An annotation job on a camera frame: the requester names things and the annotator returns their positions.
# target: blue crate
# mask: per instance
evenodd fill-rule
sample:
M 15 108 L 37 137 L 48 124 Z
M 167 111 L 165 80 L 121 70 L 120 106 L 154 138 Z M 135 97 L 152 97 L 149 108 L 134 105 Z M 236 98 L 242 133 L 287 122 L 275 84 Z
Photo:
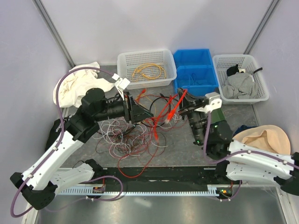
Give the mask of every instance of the blue crate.
M 173 55 L 177 67 L 174 88 L 204 96 L 219 86 L 209 49 L 178 50 Z
M 214 67 L 208 66 L 180 66 L 174 80 L 176 93 L 181 87 L 197 97 L 214 92 L 218 86 Z
M 179 66 L 213 65 L 209 49 L 177 50 L 173 58 L 177 68 Z

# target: gray floor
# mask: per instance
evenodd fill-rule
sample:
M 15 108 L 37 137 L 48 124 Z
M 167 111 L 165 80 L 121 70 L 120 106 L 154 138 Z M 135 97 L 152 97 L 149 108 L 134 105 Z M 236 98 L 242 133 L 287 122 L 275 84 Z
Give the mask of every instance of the gray floor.
M 102 66 L 102 69 L 106 69 L 111 72 L 117 72 L 116 66 Z M 108 81 L 113 82 L 111 78 L 104 75 Z M 136 97 L 141 92 L 138 90 L 130 90 L 131 95 Z M 110 92 L 106 93 L 106 97 L 112 97 L 116 93 L 116 90 L 113 89 Z M 147 94 L 159 94 L 162 93 L 165 96 L 174 94 L 173 85 L 163 87 L 154 87 L 148 88 Z M 145 99 L 141 101 L 141 104 L 148 107 L 150 101 Z M 157 111 L 160 111 L 165 103 L 160 101 L 160 104 L 155 104 Z M 70 108 L 69 114 L 72 114 L 76 111 L 76 108 Z M 256 126 L 256 119 L 254 111 L 251 105 L 223 105 L 222 111 L 224 116 L 230 125 L 231 129 L 235 131 L 241 125 Z M 182 121 L 179 121 L 177 126 L 181 126 Z M 178 129 L 172 129 L 169 132 L 162 132 L 166 137 L 166 147 L 164 153 L 160 156 L 155 157 L 150 163 L 151 166 L 200 166 L 206 165 L 206 162 L 202 159 L 202 151 L 200 147 L 193 144 L 194 138 L 191 133 L 191 129 L 188 123 Z M 90 140 L 84 144 L 80 149 L 78 149 L 68 160 L 63 164 L 63 167 L 73 167 L 79 160 L 87 160 L 90 158 L 95 159 L 100 165 L 104 167 L 115 167 L 118 159 L 115 159 L 109 155 L 108 144 L 100 143 L 97 147 L 97 153 L 95 147 L 98 143 L 98 140 L 90 138 Z M 155 150 L 154 146 L 149 148 L 152 152 Z M 151 156 L 149 154 L 143 154 L 139 159 L 136 157 L 128 157 L 123 160 L 120 164 L 121 167 L 135 167 L 143 166 L 141 163 L 146 163 Z
M 57 210 L 84 196 L 57 196 Z M 82 200 L 36 224 L 285 224 L 275 189 L 241 188 L 231 202 L 200 196 L 124 196 L 114 202 Z

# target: laundry basket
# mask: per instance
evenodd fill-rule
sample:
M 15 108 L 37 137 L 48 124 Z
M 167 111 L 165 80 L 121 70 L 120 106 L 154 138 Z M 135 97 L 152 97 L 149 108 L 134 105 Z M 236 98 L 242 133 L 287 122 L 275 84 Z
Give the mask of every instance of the laundry basket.
M 239 69 L 245 69 L 246 73 L 251 73 L 259 67 L 256 60 L 251 55 L 215 55 L 213 57 L 215 70 L 217 71 L 217 79 L 219 82 L 219 91 L 223 104 L 255 104 L 256 102 L 266 101 L 269 99 L 269 92 L 263 79 L 262 72 L 258 71 L 253 75 L 258 85 L 258 98 L 256 99 L 227 99 L 223 96 L 222 88 L 227 80 L 227 69 L 238 64 Z
M 146 63 L 154 63 L 165 69 L 164 73 L 157 79 L 147 79 L 146 77 L 135 74 L 134 70 Z M 160 69 L 151 66 L 142 70 L 142 73 L 149 77 L 157 77 Z M 177 70 L 170 50 L 148 50 L 122 53 L 117 58 L 117 74 L 122 78 L 127 78 L 131 83 L 128 90 L 169 85 L 177 77 Z

